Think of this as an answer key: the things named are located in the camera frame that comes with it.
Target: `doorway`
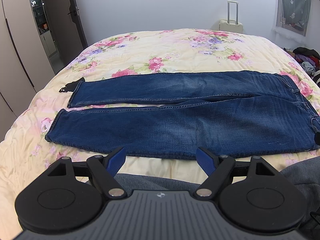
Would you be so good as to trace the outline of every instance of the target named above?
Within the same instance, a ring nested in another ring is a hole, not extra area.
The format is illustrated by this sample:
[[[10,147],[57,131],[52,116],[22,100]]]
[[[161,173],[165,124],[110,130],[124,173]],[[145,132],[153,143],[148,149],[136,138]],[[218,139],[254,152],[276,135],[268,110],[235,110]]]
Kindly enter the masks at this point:
[[[55,74],[88,47],[76,0],[30,0],[44,50]]]

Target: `blue denim jeans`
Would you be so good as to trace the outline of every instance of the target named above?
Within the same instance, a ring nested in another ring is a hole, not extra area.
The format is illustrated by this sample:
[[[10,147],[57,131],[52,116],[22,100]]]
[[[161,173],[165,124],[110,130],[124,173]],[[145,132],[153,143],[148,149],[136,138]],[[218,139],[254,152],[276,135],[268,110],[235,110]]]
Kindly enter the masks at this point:
[[[234,158],[317,149],[320,117],[288,76],[254,71],[156,73],[80,82],[68,107],[112,103],[163,106],[60,110],[49,142],[98,153],[195,159],[197,147]]]

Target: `gray curtain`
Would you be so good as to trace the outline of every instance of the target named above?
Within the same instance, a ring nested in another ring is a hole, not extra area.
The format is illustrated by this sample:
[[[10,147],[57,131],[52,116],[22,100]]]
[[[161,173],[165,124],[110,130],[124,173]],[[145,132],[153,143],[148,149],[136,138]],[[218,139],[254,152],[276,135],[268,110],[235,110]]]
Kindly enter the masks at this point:
[[[305,36],[311,0],[279,0],[277,26]]]

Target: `floor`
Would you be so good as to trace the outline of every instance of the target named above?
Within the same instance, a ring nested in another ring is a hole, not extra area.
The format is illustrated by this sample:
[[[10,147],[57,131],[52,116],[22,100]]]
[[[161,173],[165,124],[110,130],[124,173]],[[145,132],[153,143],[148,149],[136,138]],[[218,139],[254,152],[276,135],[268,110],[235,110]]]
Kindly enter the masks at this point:
[[[65,67],[58,51],[49,57],[49,61],[55,75]]]

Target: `wardrobe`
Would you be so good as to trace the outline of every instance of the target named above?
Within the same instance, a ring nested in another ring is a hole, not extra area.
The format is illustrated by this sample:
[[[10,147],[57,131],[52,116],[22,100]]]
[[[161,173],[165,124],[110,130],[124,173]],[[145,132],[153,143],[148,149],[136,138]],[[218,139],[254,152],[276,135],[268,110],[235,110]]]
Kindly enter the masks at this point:
[[[53,77],[29,0],[1,0],[0,141]]]

